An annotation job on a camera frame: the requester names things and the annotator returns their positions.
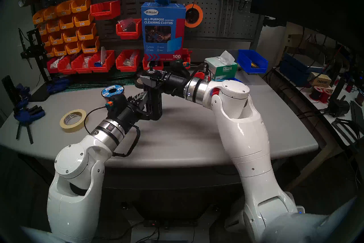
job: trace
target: blue storage bin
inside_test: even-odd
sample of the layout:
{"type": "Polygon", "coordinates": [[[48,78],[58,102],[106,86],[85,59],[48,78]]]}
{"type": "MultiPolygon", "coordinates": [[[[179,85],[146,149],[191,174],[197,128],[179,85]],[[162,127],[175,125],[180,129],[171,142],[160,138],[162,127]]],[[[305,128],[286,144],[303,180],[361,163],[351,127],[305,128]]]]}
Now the blue storage bin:
{"type": "Polygon", "coordinates": [[[239,50],[237,63],[247,73],[265,73],[268,68],[268,61],[263,58],[254,50],[239,50]],[[255,63],[258,68],[252,67],[252,62],[255,63]]]}

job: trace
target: table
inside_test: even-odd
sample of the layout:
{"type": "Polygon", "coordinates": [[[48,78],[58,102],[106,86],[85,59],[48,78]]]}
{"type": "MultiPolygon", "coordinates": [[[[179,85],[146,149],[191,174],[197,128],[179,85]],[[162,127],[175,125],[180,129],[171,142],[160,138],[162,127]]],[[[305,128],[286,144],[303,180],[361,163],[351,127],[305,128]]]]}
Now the table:
{"type": "MultiPolygon", "coordinates": [[[[257,75],[240,71],[236,77],[250,87],[256,109],[268,131],[272,158],[283,158],[313,151],[318,144],[281,98],[257,75]]],[[[62,116],[74,109],[86,112],[105,104],[102,89],[57,93],[44,102],[30,103],[42,106],[46,114],[30,125],[34,144],[30,145],[27,131],[22,128],[16,140],[18,122],[12,115],[0,128],[0,145],[26,155],[54,160],[65,146],[78,143],[87,134],[82,128],[65,133],[59,126],[62,116]]],[[[142,90],[125,86],[125,95],[142,90]]],[[[162,95],[163,116],[158,121],[139,121],[141,137],[133,153],[127,158],[111,157],[105,166],[112,168],[176,168],[230,164],[222,146],[213,113],[198,104],[179,97],[162,95]]],[[[90,114],[86,124],[93,130],[107,115],[106,109],[90,114]]],[[[125,153],[136,132],[131,129],[115,150],[125,153]]]]}
{"type": "MultiPolygon", "coordinates": [[[[281,88],[283,85],[287,85],[289,89],[293,90],[294,94],[298,96],[304,103],[308,106],[309,109],[312,111],[324,109],[327,107],[326,104],[323,104],[321,102],[315,102],[313,101],[309,95],[311,94],[311,89],[302,89],[302,87],[296,87],[296,85],[290,81],[286,76],[284,76],[280,71],[279,68],[275,68],[272,70],[272,72],[281,80],[284,82],[284,84],[279,84],[278,88],[281,88]]],[[[343,96],[345,97],[345,100],[350,102],[357,96],[357,92],[348,93],[345,89],[341,91],[341,93],[338,96],[338,99],[341,99],[343,96]]],[[[321,149],[321,151],[317,154],[314,159],[308,163],[301,171],[301,174],[294,179],[288,186],[285,188],[286,190],[291,190],[293,187],[301,183],[305,178],[307,178],[315,169],[317,169],[325,160],[327,160],[330,157],[335,156],[336,154],[343,151],[344,148],[346,148],[349,145],[349,142],[345,139],[344,136],[341,135],[340,132],[338,132],[333,126],[332,122],[336,119],[330,115],[317,115],[317,118],[322,121],[324,128],[320,129],[321,135],[324,137],[326,141],[326,145],[321,149]]],[[[351,118],[351,110],[345,114],[344,116],[340,117],[342,119],[348,119],[352,120],[351,118]]]]}

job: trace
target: wall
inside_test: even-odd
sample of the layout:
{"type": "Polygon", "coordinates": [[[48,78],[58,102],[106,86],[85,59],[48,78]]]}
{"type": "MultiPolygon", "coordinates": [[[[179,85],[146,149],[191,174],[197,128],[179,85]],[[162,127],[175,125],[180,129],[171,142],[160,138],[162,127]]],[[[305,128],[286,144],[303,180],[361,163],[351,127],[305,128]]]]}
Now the wall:
{"type": "MultiPolygon", "coordinates": [[[[10,75],[15,86],[18,83],[22,83],[24,86],[34,89],[38,82],[40,71],[35,59],[30,59],[33,67],[33,69],[30,69],[27,60],[20,57],[23,49],[18,32],[18,28],[20,28],[26,35],[27,31],[34,29],[30,7],[20,8],[18,0],[0,0],[0,11],[0,22],[3,27],[0,36],[0,79],[10,75]]],[[[28,41],[24,40],[24,42],[26,47],[28,47],[28,41]]],[[[4,114],[9,116],[13,105],[2,83],[0,84],[0,97],[3,97],[0,99],[0,116],[5,120],[4,114]]]]}

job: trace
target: gray tabletop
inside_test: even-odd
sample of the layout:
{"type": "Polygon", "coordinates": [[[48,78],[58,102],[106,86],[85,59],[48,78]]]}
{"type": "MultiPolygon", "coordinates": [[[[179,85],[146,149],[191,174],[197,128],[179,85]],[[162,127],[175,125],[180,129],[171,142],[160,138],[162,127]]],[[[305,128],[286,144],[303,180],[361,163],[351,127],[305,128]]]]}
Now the gray tabletop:
{"type": "MultiPolygon", "coordinates": [[[[259,76],[244,72],[236,76],[250,87],[256,109],[262,115],[268,131],[272,158],[283,158],[313,151],[318,144],[310,132],[259,76]]],[[[105,105],[102,89],[57,93],[45,102],[29,103],[42,106],[46,114],[30,125],[34,143],[29,143],[26,128],[16,140],[18,122],[12,115],[0,128],[0,145],[19,153],[54,160],[66,145],[78,143],[87,134],[84,128],[65,133],[59,126],[64,114],[75,109],[86,112],[105,105]]],[[[125,95],[141,92],[135,86],[125,86],[125,95]]],[[[105,165],[129,168],[171,168],[229,164],[222,146],[212,111],[179,97],[162,95],[163,116],[158,121],[139,121],[141,137],[133,153],[127,157],[112,157],[105,165]]],[[[90,114],[86,124],[93,130],[107,115],[106,109],[90,114]]],[[[115,150],[127,152],[136,136],[131,129],[115,150]]]]}

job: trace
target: black cable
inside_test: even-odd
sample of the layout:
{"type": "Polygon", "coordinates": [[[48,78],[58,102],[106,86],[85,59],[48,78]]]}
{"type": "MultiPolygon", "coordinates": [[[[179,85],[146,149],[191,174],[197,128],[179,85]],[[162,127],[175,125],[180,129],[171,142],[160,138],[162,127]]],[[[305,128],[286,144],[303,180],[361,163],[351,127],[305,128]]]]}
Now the black cable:
{"type": "Polygon", "coordinates": [[[41,73],[39,74],[39,79],[38,79],[37,85],[36,85],[35,87],[37,87],[37,86],[38,86],[38,83],[39,83],[39,81],[40,81],[40,75],[41,75],[41,73]]]}
{"type": "Polygon", "coordinates": [[[155,230],[154,230],[154,232],[151,234],[151,235],[149,235],[149,236],[146,236],[146,237],[144,237],[144,238],[142,238],[142,239],[139,239],[138,241],[136,241],[135,243],[141,243],[141,242],[143,242],[143,240],[148,240],[149,238],[151,238],[156,232],[157,232],[157,230],[159,230],[158,228],[156,228],[155,230]]]}
{"type": "Polygon", "coordinates": [[[83,126],[85,127],[85,129],[86,129],[86,131],[87,131],[87,133],[88,133],[88,134],[90,134],[90,132],[87,130],[87,127],[86,127],[86,120],[87,120],[87,117],[88,117],[88,115],[89,115],[90,113],[92,113],[93,111],[99,110],[99,109],[101,109],[101,108],[106,108],[106,106],[99,107],[99,108],[95,108],[95,109],[93,109],[91,112],[89,112],[89,113],[86,115],[85,120],[83,121],[83,126]]]}
{"type": "Polygon", "coordinates": [[[98,236],[95,236],[94,238],[104,239],[104,240],[119,240],[119,239],[122,239],[128,233],[128,231],[131,230],[134,226],[137,226],[138,224],[141,224],[141,223],[143,223],[143,222],[138,222],[138,223],[132,225],[121,236],[116,237],[116,238],[104,238],[104,237],[98,237],[98,236]]]}
{"type": "Polygon", "coordinates": [[[195,227],[193,227],[193,239],[191,241],[191,243],[193,243],[195,241],[195,227]]]}
{"type": "Polygon", "coordinates": [[[140,129],[135,124],[132,124],[131,126],[132,127],[135,127],[135,129],[136,129],[136,137],[134,139],[133,144],[131,144],[131,146],[130,146],[130,148],[129,148],[129,150],[128,150],[128,152],[126,154],[120,154],[120,153],[115,153],[115,152],[112,153],[112,155],[114,157],[116,156],[116,157],[123,157],[123,158],[125,158],[125,157],[129,156],[131,154],[131,152],[133,151],[134,147],[137,145],[137,143],[139,141],[139,138],[140,138],[140,129]]]}

